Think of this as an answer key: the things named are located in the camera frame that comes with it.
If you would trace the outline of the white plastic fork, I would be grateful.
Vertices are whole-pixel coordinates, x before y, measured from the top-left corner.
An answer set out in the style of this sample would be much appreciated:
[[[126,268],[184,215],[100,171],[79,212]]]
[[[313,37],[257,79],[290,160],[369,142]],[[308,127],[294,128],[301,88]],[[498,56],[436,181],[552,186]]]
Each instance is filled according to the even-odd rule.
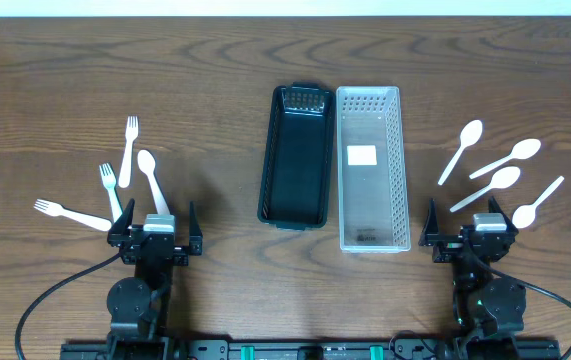
[[[127,118],[125,130],[125,147],[118,177],[118,185],[127,188],[131,182],[133,145],[139,135],[139,119],[136,115]]]
[[[101,181],[108,193],[112,219],[116,222],[122,215],[122,207],[116,192],[116,176],[110,163],[103,163],[99,166]]]
[[[44,199],[37,199],[34,208],[48,216],[65,217],[99,231],[106,232],[112,227],[112,223],[108,219],[68,210],[59,203]]]

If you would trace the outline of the white plastic spoon top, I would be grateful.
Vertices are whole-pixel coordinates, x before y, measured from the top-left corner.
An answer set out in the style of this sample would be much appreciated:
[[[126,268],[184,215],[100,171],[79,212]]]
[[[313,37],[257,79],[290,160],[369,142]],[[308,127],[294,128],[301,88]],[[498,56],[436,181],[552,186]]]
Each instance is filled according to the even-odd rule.
[[[454,153],[453,157],[443,170],[441,176],[439,177],[437,184],[442,186],[446,180],[448,179],[449,175],[453,171],[455,165],[457,164],[458,160],[462,156],[464,150],[474,144],[476,144],[479,139],[481,138],[483,133],[483,122],[480,119],[475,119],[465,125],[465,127],[461,130],[459,136],[459,148]]]

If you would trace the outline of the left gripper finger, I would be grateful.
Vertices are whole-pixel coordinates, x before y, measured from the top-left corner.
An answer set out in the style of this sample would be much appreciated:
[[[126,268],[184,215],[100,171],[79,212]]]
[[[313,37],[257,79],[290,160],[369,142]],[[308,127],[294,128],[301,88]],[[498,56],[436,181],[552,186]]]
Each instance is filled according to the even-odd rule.
[[[203,234],[197,219],[196,207],[193,201],[190,202],[189,208],[189,245],[201,246],[203,242]]]
[[[130,199],[121,216],[113,223],[109,230],[110,235],[129,235],[133,221],[135,200]]]

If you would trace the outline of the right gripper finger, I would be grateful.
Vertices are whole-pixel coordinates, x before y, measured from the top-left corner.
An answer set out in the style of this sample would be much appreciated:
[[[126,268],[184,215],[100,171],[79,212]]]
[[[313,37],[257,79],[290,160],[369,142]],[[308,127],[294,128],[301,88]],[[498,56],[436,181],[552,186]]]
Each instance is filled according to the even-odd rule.
[[[517,233],[518,229],[513,224],[511,219],[505,214],[505,212],[500,207],[498,201],[494,196],[491,196],[488,200],[488,211],[494,214],[495,218],[501,218],[499,224],[501,225],[501,230],[507,233]]]
[[[427,218],[425,225],[422,229],[420,239],[421,240],[436,240],[439,236],[439,226],[436,213],[436,203],[435,199],[431,198],[429,200],[429,208],[427,212]]]

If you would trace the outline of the white plastic spoon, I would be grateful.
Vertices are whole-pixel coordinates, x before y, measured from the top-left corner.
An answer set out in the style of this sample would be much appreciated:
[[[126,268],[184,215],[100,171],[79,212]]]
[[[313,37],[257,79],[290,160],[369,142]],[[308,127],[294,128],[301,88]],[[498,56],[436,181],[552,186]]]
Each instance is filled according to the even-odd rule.
[[[146,175],[156,211],[160,215],[169,215],[170,210],[155,176],[156,161],[148,150],[140,150],[137,155],[139,169]]]
[[[474,144],[476,144],[479,139],[481,138],[483,133],[483,122],[480,119],[475,119],[465,125],[465,127],[461,130],[459,136],[459,148],[454,153],[453,157],[443,170],[441,176],[439,177],[437,184],[442,186],[446,180],[448,179],[449,175],[453,171],[455,165],[457,164],[458,160],[462,156],[464,150]]]
[[[453,205],[449,211],[451,213],[457,212],[458,210],[466,207],[467,205],[480,198],[482,195],[488,193],[490,190],[509,188],[517,182],[517,180],[520,178],[520,175],[521,170],[516,166],[509,166],[498,170],[493,174],[487,186],[462,199]]]
[[[540,149],[541,149],[542,143],[539,139],[535,139],[535,138],[529,138],[529,139],[525,139],[522,140],[518,143],[516,143],[511,152],[499,159],[496,160],[478,170],[476,170],[475,172],[473,172],[472,174],[469,175],[470,179],[475,179],[478,178],[502,165],[504,165],[505,163],[507,163],[510,160],[525,160],[525,159],[529,159],[532,156],[534,156]]]
[[[517,229],[529,227],[536,219],[537,208],[563,183],[565,178],[559,176],[531,204],[519,206],[513,213],[511,221]]]

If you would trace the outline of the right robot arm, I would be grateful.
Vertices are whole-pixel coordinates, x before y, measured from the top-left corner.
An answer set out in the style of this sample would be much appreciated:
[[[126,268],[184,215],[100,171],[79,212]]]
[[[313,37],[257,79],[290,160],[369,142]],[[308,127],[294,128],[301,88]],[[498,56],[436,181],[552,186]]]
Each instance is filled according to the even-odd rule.
[[[524,328],[526,290],[490,267],[508,254],[518,230],[495,199],[457,235],[439,230],[436,203],[429,201],[419,244],[433,249],[432,261],[449,263],[453,273],[453,313],[460,332],[441,340],[437,359],[516,359],[514,335]]]

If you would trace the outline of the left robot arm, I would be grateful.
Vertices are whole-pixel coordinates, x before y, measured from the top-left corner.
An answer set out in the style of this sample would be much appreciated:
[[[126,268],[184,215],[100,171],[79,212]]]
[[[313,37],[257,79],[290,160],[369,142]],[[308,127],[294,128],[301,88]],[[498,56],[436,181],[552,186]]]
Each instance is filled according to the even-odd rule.
[[[180,246],[175,244],[174,216],[152,214],[135,225],[133,210],[130,201],[107,235],[108,244],[119,249],[118,257],[135,272],[115,283],[107,295],[111,324],[105,358],[180,359],[183,350],[165,331],[173,270],[203,252],[195,206],[189,206],[189,243]]]

